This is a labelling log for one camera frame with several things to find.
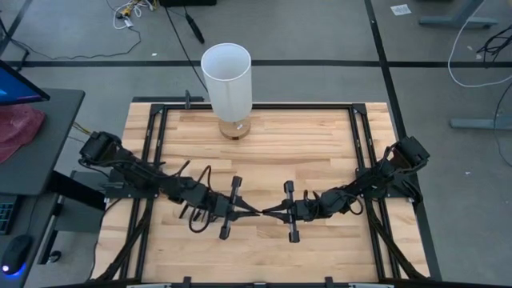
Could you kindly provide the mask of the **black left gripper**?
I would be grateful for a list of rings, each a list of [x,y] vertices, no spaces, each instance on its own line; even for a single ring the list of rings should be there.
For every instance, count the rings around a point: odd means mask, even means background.
[[[234,221],[234,207],[237,200],[238,191],[242,184],[242,178],[239,176],[233,176],[231,183],[230,196],[218,193],[215,198],[214,204],[214,215],[220,218],[224,218],[223,224],[220,229],[219,238],[221,240],[227,240],[230,236],[231,223]],[[248,218],[248,217],[259,217],[259,210],[252,207],[249,203],[245,202],[242,198],[238,200],[238,206],[251,212],[236,212],[235,219]]]

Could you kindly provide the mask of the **white shade wooden base lamp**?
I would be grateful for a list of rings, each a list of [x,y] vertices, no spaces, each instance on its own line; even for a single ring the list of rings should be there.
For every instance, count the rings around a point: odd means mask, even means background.
[[[250,132],[253,108],[249,51],[235,43],[217,44],[204,52],[201,69],[222,136],[229,140],[244,138]]]

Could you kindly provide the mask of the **computer monitor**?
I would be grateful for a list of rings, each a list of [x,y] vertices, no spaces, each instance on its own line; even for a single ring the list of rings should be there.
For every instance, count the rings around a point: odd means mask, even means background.
[[[50,96],[0,60],[0,106],[49,101]]]

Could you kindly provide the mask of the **pink cloth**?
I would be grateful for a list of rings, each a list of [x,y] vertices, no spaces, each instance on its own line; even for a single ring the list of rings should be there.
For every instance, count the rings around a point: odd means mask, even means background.
[[[27,104],[0,106],[0,164],[34,139],[45,117]]]

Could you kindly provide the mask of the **computer keyboard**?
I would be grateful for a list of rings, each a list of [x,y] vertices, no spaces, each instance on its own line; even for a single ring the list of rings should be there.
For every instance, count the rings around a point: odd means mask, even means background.
[[[0,235],[7,235],[16,218],[19,196],[0,194]]]

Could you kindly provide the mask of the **black stick-shaped device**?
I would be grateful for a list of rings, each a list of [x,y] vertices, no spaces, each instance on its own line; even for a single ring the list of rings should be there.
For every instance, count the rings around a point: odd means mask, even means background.
[[[185,18],[186,18],[186,21],[187,21],[189,27],[193,31],[194,36],[196,37],[196,39],[201,44],[204,44],[205,43],[205,39],[204,39],[204,37],[202,35],[202,32],[200,31],[198,25],[196,24],[195,20],[188,13],[185,13]]]

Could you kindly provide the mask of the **gray desk foot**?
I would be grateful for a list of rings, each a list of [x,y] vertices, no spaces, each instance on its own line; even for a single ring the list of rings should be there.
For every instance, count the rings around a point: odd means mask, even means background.
[[[449,28],[477,28],[489,29],[496,26],[498,21],[494,18],[477,17],[476,13],[485,0],[466,0],[459,11],[448,16],[425,16],[418,21],[423,26],[444,26]]]
[[[450,126],[455,129],[512,130],[512,117],[496,118],[452,118]]]

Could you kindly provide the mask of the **black desk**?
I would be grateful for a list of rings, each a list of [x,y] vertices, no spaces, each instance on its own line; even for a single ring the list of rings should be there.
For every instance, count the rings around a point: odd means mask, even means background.
[[[47,89],[50,100],[31,106],[45,114],[34,140],[0,164],[0,194],[38,195],[46,190],[85,97],[82,90]]]

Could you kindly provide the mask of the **black desk leg frame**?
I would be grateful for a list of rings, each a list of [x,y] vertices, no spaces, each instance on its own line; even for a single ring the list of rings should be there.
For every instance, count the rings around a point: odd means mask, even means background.
[[[71,176],[53,172],[49,190],[57,197],[52,209],[47,235],[40,246],[37,264],[56,262],[59,251],[53,250],[59,232],[96,233],[106,208],[104,193],[92,187],[97,175],[73,171]]]

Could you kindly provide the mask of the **black computer mouse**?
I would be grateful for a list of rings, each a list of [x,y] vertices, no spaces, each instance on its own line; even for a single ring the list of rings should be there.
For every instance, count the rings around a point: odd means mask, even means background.
[[[26,263],[33,239],[28,234],[13,238],[0,258],[0,271],[7,276],[18,273]]]

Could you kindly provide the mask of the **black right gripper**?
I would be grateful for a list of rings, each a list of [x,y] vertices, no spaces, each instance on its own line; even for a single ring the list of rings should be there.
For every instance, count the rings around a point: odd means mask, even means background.
[[[279,205],[262,210],[265,216],[279,219],[289,227],[289,242],[299,243],[300,235],[297,228],[298,221],[310,222],[313,221],[317,213],[317,203],[313,200],[308,200],[307,195],[304,194],[303,200],[294,199],[294,183],[286,181],[283,184],[286,198],[281,201]],[[278,213],[277,211],[285,210],[286,213]]]

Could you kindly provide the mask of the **black box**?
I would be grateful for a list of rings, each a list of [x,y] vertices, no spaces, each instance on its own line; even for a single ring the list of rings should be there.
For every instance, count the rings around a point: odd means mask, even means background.
[[[215,6],[218,0],[158,0],[164,7],[173,6]]]

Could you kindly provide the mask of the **black bar behind table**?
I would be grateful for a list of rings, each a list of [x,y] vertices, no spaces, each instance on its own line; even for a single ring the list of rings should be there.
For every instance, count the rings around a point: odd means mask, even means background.
[[[190,102],[204,102],[204,97],[191,96]],[[170,102],[186,102],[185,96],[171,96],[171,97],[133,97],[132,103],[170,103]]]

